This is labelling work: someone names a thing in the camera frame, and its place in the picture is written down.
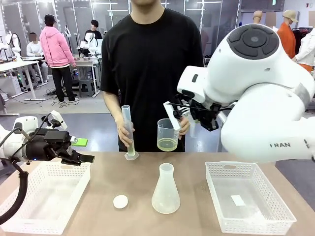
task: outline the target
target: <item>plastic storage basket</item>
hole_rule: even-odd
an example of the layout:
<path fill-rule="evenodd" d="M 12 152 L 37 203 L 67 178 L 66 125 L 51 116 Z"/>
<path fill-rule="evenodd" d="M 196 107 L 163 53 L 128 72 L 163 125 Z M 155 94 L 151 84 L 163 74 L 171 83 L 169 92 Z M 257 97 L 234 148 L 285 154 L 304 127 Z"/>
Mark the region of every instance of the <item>plastic storage basket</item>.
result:
<path fill-rule="evenodd" d="M 206 162 L 223 233 L 285 235 L 296 219 L 255 163 Z"/>
<path fill-rule="evenodd" d="M 5 232 L 61 235 L 90 180 L 90 164 L 43 162 L 30 173 L 28 191 L 18 212 L 1 225 Z M 0 206 L 14 203 L 18 188 Z"/>

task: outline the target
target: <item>white paper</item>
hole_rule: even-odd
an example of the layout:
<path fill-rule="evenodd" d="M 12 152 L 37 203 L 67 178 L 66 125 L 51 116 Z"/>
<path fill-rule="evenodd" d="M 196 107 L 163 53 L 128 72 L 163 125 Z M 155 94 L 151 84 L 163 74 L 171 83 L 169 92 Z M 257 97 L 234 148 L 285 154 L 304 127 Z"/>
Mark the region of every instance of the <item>white paper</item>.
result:
<path fill-rule="evenodd" d="M 240 195 L 231 195 L 231 198 L 236 206 L 238 207 L 246 206 L 245 202 L 243 201 Z"/>

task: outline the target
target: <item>floor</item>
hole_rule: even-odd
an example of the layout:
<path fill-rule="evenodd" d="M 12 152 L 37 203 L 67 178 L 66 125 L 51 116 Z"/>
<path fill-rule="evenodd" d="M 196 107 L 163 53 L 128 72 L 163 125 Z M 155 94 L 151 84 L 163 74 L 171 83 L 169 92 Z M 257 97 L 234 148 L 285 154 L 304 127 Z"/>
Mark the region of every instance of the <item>floor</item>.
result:
<path fill-rule="evenodd" d="M 62 116 L 71 135 L 89 140 L 86 147 L 76 147 L 77 151 L 118 151 L 117 130 L 110 114 L 63 114 Z M 11 129 L 14 120 L 15 117 L 0 117 L 0 124 L 5 129 Z M 216 152 L 219 132 L 219 130 L 208 132 L 197 125 L 196 137 L 186 139 L 186 151 Z M 276 166 L 315 210 L 315 163 L 311 160 L 279 161 Z M 5 177 L 0 177 L 0 184 L 4 180 Z"/>
<path fill-rule="evenodd" d="M 7 112 L 20 114 L 48 114 L 52 110 L 56 110 L 62 114 L 109 113 L 101 93 L 99 93 L 95 98 L 80 97 L 80 102 L 76 105 L 63 104 L 63 107 L 60 107 L 60 104 L 57 103 L 58 99 L 56 99 L 55 96 L 45 96 L 48 91 L 54 88 L 54 83 L 52 79 L 50 79 L 48 84 L 35 90 L 36 98 L 46 99 L 46 101 L 43 102 L 24 101 L 24 98 L 32 97 L 31 92 L 24 93 L 14 99 L 9 99 L 9 101 L 6 102 Z"/>

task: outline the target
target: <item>jeans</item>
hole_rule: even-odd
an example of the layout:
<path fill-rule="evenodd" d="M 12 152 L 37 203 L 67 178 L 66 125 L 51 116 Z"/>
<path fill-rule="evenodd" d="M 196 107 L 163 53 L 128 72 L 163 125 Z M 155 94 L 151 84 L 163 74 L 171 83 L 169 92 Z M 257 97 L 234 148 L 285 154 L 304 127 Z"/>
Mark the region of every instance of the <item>jeans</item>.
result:
<path fill-rule="evenodd" d="M 39 74 L 39 70 L 36 64 L 34 64 L 33 66 L 35 70 L 33 69 L 32 65 L 28 65 L 28 69 L 34 81 L 36 81 L 35 71 Z M 41 76 L 43 77 L 43 81 L 46 82 L 48 79 L 48 65 L 45 62 L 43 62 L 42 65 L 39 66 L 39 68 L 40 68 Z"/>
<path fill-rule="evenodd" d="M 54 84 L 56 88 L 56 94 L 60 102 L 64 101 L 64 93 L 61 87 L 61 80 L 63 79 L 63 84 L 68 95 L 69 101 L 74 101 L 75 97 L 72 91 L 72 76 L 70 72 L 70 66 L 63 68 L 51 68 L 53 74 Z"/>

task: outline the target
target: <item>person in white jacket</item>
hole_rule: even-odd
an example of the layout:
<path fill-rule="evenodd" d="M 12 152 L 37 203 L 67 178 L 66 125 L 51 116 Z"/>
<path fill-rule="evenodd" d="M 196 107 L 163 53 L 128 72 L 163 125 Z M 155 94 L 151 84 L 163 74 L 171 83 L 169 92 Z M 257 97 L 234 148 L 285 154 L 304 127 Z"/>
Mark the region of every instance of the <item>person in white jacket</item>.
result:
<path fill-rule="evenodd" d="M 26 47 L 26 55 L 28 57 L 43 57 L 43 49 L 40 45 L 40 42 L 37 40 L 36 33 L 30 33 L 29 34 L 30 43 Z M 39 62 L 40 72 L 43 77 L 44 83 L 48 80 L 48 65 L 45 62 L 40 61 Z M 36 79 L 35 71 L 33 70 L 32 65 L 28 66 L 29 71 L 32 74 L 33 79 Z M 38 67 L 34 66 L 36 72 L 39 74 Z"/>
<path fill-rule="evenodd" d="M 311 72 L 314 66 L 315 57 L 315 30 L 312 31 L 301 40 L 299 53 L 292 59 L 300 64 L 307 71 Z"/>

